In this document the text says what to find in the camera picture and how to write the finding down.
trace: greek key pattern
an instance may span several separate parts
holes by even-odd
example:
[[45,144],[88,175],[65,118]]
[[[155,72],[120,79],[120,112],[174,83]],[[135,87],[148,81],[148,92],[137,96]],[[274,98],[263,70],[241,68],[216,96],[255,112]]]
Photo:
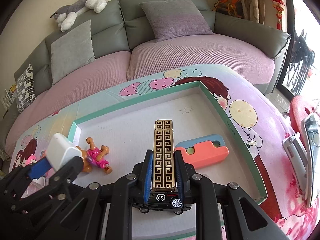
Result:
[[172,120],[158,120],[155,124],[153,148],[153,190],[175,190],[174,146]]

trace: black and white patterned pillow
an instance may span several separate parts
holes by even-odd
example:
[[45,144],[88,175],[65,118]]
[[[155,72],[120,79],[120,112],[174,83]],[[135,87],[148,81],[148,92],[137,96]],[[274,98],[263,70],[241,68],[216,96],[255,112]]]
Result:
[[33,85],[33,68],[31,63],[24,73],[17,79],[17,106],[21,114],[33,100],[35,100],[35,87]]

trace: metal bolt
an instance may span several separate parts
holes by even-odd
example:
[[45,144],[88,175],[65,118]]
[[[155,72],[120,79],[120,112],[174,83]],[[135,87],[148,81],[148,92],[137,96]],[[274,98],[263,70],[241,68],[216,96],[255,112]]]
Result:
[[66,199],[66,194],[61,193],[58,195],[58,200],[65,200],[65,199]]
[[97,189],[99,187],[99,183],[93,182],[89,185],[89,189]]
[[130,179],[130,180],[132,180],[132,179],[135,179],[137,176],[136,176],[136,174],[134,174],[134,173],[129,173],[128,175],[127,175],[127,179]]
[[195,173],[195,174],[192,175],[192,178],[193,178],[194,180],[201,180],[201,179],[202,179],[202,176],[201,176],[201,174]]
[[236,183],[236,182],[230,182],[230,183],[229,183],[229,186],[230,186],[232,189],[237,189],[237,188],[239,188],[239,184]]

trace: orange and blue toy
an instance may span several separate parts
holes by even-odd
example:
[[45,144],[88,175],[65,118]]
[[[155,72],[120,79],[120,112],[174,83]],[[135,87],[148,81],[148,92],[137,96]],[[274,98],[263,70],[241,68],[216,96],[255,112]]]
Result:
[[180,142],[174,150],[180,150],[184,162],[192,164],[195,169],[222,162],[229,154],[229,150],[219,134]]

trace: sofa backrest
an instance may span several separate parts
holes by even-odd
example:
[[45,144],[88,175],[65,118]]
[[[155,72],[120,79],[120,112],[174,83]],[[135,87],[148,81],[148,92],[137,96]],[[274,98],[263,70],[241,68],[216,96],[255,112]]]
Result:
[[[157,0],[119,0],[122,15],[124,17],[125,28],[129,48],[155,39],[151,25],[139,5],[142,2]],[[210,28],[214,31],[215,12],[211,11],[207,0],[191,0],[201,12]]]
[[[95,58],[118,51],[129,51],[128,40],[118,0],[109,1],[105,9],[100,13],[89,10],[84,14],[79,15],[70,30],[89,19],[91,19],[91,39]],[[45,64],[49,64],[50,66],[51,43],[69,31],[61,32],[60,29],[57,29],[44,38],[21,67],[14,73],[15,80],[22,75],[30,63],[32,63],[34,75]]]

